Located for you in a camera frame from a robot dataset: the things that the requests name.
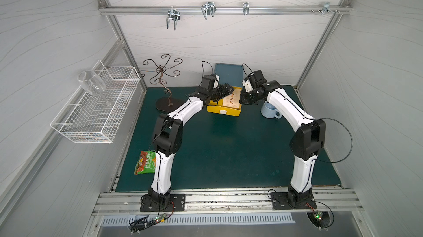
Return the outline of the beige postcard with calligraphy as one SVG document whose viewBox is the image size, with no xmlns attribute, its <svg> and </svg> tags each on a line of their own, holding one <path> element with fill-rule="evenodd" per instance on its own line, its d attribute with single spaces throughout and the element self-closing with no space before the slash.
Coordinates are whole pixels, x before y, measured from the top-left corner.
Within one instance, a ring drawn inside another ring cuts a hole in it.
<svg viewBox="0 0 423 237">
<path fill-rule="evenodd" d="M 239 109 L 240 104 L 240 93 L 232 93 L 223 99 L 222 106 L 232 109 Z"/>
</svg>

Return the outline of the teal drawer cabinet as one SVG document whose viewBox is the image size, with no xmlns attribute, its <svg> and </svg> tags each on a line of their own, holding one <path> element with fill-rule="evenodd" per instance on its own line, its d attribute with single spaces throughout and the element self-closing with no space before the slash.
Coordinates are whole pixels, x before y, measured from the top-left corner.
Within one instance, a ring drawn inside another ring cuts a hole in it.
<svg viewBox="0 0 423 237">
<path fill-rule="evenodd" d="M 232 87 L 242 87 L 244 73 L 241 65 L 217 63 L 215 74 L 219 76 L 219 84 L 227 83 Z"/>
</svg>

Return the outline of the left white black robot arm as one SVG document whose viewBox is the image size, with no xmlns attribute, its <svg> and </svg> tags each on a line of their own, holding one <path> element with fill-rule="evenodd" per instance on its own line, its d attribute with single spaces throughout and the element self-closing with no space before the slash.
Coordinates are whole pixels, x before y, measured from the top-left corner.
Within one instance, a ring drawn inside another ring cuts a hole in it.
<svg viewBox="0 0 423 237">
<path fill-rule="evenodd" d="M 152 144 L 156 155 L 156 166 L 152 185 L 148 195 L 153 202 L 166 206 L 170 199 L 171 170 L 176 153 L 182 145 L 183 127 L 196 113 L 211 101 L 231 95 L 235 88 L 229 84 L 212 84 L 210 87 L 198 87 L 188 96 L 186 102 L 168 114 L 157 118 Z"/>
</svg>

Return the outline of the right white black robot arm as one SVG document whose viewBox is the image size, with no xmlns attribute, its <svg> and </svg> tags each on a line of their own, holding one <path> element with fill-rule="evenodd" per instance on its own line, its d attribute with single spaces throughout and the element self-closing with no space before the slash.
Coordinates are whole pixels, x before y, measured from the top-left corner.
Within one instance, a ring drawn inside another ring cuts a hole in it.
<svg viewBox="0 0 423 237">
<path fill-rule="evenodd" d="M 318 152 L 325 143 L 326 123 L 306 113 L 276 81 L 252 84 L 244 79 L 240 103 L 252 105 L 260 100 L 273 105 L 295 132 L 290 142 L 290 149 L 294 153 L 294 170 L 287 202 L 292 207 L 300 208 L 312 197 L 312 174 Z"/>
</svg>

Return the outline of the light blue mug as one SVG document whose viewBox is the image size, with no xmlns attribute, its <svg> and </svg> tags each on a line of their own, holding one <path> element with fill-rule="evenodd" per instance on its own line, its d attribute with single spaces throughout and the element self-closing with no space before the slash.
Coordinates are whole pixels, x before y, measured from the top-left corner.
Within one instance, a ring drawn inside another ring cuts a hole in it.
<svg viewBox="0 0 423 237">
<path fill-rule="evenodd" d="M 276 109 L 276 107 L 267 101 L 265 101 L 263 106 L 261 107 L 261 114 L 267 119 L 282 118 L 282 114 Z"/>
</svg>

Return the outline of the brown metal jewelry stand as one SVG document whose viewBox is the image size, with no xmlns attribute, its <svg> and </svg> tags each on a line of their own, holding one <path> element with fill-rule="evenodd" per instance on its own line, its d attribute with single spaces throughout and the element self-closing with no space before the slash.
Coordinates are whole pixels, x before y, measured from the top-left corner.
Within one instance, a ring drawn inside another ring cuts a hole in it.
<svg viewBox="0 0 423 237">
<path fill-rule="evenodd" d="M 168 66 L 168 64 L 170 63 L 171 60 L 171 55 L 170 54 L 163 54 L 161 56 L 161 59 L 166 60 L 165 65 L 158 65 L 153 59 L 148 58 L 146 60 L 143 61 L 143 65 L 147 66 L 149 65 L 149 62 L 151 61 L 154 66 L 155 66 L 155 70 L 143 70 L 143 73 L 141 74 L 142 77 L 145 76 L 145 72 L 155 72 L 156 75 L 153 76 L 149 82 L 151 85 L 159 85 L 161 87 L 164 88 L 164 93 L 168 94 L 168 97 L 162 97 L 159 98 L 156 103 L 156 109 L 161 111 L 161 112 L 172 112 L 174 110 L 176 110 L 178 107 L 180 107 L 184 101 L 183 100 L 179 100 L 179 99 L 175 99 L 173 98 L 173 94 L 172 91 L 166 86 L 167 85 L 167 81 L 165 80 L 165 76 L 170 77 L 170 78 L 175 78 L 178 77 L 181 72 L 178 69 L 175 69 L 178 65 L 183 63 L 183 59 L 181 58 L 176 58 L 174 59 L 174 65 L 172 66 Z"/>
</svg>

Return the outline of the metal double hook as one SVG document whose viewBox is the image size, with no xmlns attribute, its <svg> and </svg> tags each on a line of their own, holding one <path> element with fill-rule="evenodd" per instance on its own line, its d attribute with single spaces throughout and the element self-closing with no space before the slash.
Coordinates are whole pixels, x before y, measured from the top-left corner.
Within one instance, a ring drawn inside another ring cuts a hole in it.
<svg viewBox="0 0 423 237">
<path fill-rule="evenodd" d="M 177 23 L 180 20 L 180 12 L 176 9 L 171 9 L 168 11 L 168 16 L 166 19 L 166 28 L 169 29 L 170 27 L 170 23 L 173 23 L 174 25 L 174 30 L 176 30 L 177 27 Z"/>
</svg>

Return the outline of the green red snack packet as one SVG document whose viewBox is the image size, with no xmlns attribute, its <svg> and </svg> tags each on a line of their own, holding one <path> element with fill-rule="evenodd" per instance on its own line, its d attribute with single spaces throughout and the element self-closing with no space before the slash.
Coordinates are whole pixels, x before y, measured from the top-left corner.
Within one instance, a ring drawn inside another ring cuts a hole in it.
<svg viewBox="0 0 423 237">
<path fill-rule="evenodd" d="M 156 154 L 152 151 L 141 151 L 135 166 L 134 175 L 155 173 Z"/>
</svg>

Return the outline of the white vent strip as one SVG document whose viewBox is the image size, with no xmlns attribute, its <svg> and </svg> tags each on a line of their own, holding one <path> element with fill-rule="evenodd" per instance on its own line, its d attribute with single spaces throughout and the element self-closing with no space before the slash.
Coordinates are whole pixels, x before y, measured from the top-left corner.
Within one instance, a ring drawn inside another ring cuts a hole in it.
<svg viewBox="0 0 423 237">
<path fill-rule="evenodd" d="M 103 227 L 129 227 L 142 216 L 105 216 Z M 215 213 L 215 214 L 175 214 L 159 226 L 205 226 L 205 225 L 265 225 L 295 223 L 290 212 L 282 213 Z"/>
</svg>

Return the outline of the right controller board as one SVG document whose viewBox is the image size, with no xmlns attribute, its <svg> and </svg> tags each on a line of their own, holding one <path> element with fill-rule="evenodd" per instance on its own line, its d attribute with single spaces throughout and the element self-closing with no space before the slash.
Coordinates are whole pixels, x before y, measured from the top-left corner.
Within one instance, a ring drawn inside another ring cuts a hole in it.
<svg viewBox="0 0 423 237">
<path fill-rule="evenodd" d="M 311 209 L 311 212 L 307 212 L 307 218 L 315 227 L 319 229 L 327 229 L 332 226 L 335 221 L 334 213 L 332 209 L 326 204 L 319 201 L 317 201 L 317 203 L 324 205 L 329 210 L 329 212 L 319 211 L 306 202 L 305 205 Z"/>
</svg>

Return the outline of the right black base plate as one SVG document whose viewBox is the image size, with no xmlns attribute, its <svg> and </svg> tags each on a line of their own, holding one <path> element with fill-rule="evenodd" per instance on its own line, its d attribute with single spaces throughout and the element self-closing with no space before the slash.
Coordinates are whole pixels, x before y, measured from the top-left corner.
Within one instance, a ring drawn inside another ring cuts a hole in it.
<svg viewBox="0 0 423 237">
<path fill-rule="evenodd" d="M 268 193 L 272 207 L 275 210 L 316 209 L 317 205 L 312 194 L 297 194 L 295 191 Z"/>
</svg>

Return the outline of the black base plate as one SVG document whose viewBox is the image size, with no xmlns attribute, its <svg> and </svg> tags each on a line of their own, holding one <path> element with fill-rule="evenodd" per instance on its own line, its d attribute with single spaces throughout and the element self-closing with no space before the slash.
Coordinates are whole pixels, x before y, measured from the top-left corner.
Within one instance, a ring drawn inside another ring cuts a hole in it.
<svg viewBox="0 0 423 237">
<path fill-rule="evenodd" d="M 182 212 L 185 210 L 185 194 L 168 194 L 166 196 L 143 195 L 140 212 Z"/>
<path fill-rule="evenodd" d="M 297 194 L 295 191 L 268 193 L 272 207 L 275 210 L 316 209 L 317 205 L 312 194 Z"/>
</svg>

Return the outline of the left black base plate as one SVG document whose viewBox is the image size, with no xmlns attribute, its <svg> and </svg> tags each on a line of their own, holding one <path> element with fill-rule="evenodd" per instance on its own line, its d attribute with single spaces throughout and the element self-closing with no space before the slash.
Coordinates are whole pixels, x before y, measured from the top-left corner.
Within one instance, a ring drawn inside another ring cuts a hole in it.
<svg viewBox="0 0 423 237">
<path fill-rule="evenodd" d="M 168 194 L 166 196 L 143 195 L 140 212 L 182 212 L 185 210 L 185 194 Z"/>
</svg>

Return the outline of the aluminium front rail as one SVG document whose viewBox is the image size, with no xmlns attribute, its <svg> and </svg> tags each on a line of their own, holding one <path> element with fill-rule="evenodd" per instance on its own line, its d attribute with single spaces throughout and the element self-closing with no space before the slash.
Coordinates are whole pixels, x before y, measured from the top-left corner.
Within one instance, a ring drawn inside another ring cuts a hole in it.
<svg viewBox="0 0 423 237">
<path fill-rule="evenodd" d="M 320 210 L 325 211 L 325 205 L 332 211 L 364 210 L 353 189 L 340 186 L 317 186 L 312 190 Z M 270 187 L 174 191 L 175 194 L 186 195 L 184 210 L 186 214 L 274 212 L 268 197 L 272 192 Z M 146 191 L 101 193 L 92 215 L 140 215 L 141 197 L 146 194 Z"/>
</svg>

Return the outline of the aluminium crossbar rail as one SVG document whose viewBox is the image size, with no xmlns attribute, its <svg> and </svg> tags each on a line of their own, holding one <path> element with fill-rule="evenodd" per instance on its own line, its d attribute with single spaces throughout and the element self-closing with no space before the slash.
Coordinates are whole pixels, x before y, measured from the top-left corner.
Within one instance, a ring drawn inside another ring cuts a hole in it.
<svg viewBox="0 0 423 237">
<path fill-rule="evenodd" d="M 248 15 L 287 15 L 313 14 L 310 10 L 318 11 L 322 5 L 316 6 L 254 6 L 250 5 Z M 330 6 L 332 10 L 339 10 L 339 14 L 349 14 L 352 7 Z M 168 11 L 176 9 L 181 15 L 202 15 L 201 6 L 110 6 L 100 8 L 102 15 L 168 15 Z M 216 6 L 215 15 L 243 15 L 243 5 Z"/>
</svg>

